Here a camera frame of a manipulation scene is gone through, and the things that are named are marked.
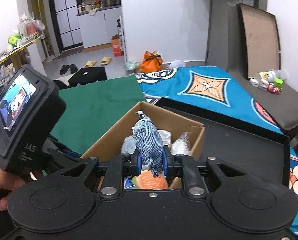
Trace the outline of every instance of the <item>white plastic bag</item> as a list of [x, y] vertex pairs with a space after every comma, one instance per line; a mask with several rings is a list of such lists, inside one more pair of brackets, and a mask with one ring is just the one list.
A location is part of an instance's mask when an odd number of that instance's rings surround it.
[[185, 66], [186, 64], [183, 61], [176, 59], [175, 61], [171, 62], [171, 64], [168, 66], [168, 69], [185, 67]]
[[189, 141], [189, 133], [184, 132], [173, 144], [171, 148], [171, 154], [190, 154], [190, 141]]
[[158, 130], [161, 139], [163, 141], [163, 145], [167, 145], [169, 149], [171, 149], [172, 143], [171, 143], [171, 132], [165, 131], [165, 130]]
[[130, 135], [123, 141], [121, 153], [133, 154], [135, 150], [135, 139]]

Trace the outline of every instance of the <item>denim fabric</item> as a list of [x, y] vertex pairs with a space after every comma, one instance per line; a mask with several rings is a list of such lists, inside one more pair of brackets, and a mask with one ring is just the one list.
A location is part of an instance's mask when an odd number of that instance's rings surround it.
[[163, 142], [151, 119], [142, 111], [138, 114], [140, 120], [132, 127], [135, 145], [141, 154], [142, 165], [149, 166], [156, 178], [162, 172]]

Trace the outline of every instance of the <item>human hand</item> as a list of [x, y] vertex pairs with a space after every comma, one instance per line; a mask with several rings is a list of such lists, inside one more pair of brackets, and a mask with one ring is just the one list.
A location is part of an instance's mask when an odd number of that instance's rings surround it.
[[[38, 179], [42, 177], [42, 173], [35, 171], [34, 176]], [[27, 182], [24, 179], [20, 178], [19, 176], [5, 172], [0, 169], [0, 188], [14, 191], [17, 188], [25, 185], [26, 183]], [[0, 200], [0, 211], [7, 210], [7, 202], [10, 194], [11, 193], [9, 193], [6, 197], [3, 197]]]

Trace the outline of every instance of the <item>orange burger toy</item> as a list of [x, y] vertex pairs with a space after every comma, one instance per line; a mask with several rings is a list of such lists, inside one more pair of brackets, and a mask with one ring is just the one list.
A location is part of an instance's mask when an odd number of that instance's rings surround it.
[[154, 178], [151, 171], [142, 171], [138, 177], [134, 177], [139, 189], [168, 189], [166, 179], [160, 174]]

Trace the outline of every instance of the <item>green rug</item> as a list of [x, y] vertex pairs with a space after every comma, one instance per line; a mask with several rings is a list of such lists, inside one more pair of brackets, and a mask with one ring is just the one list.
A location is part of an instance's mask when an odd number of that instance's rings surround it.
[[145, 101], [135, 76], [64, 89], [59, 95], [67, 108], [51, 134], [81, 155], [137, 102]]

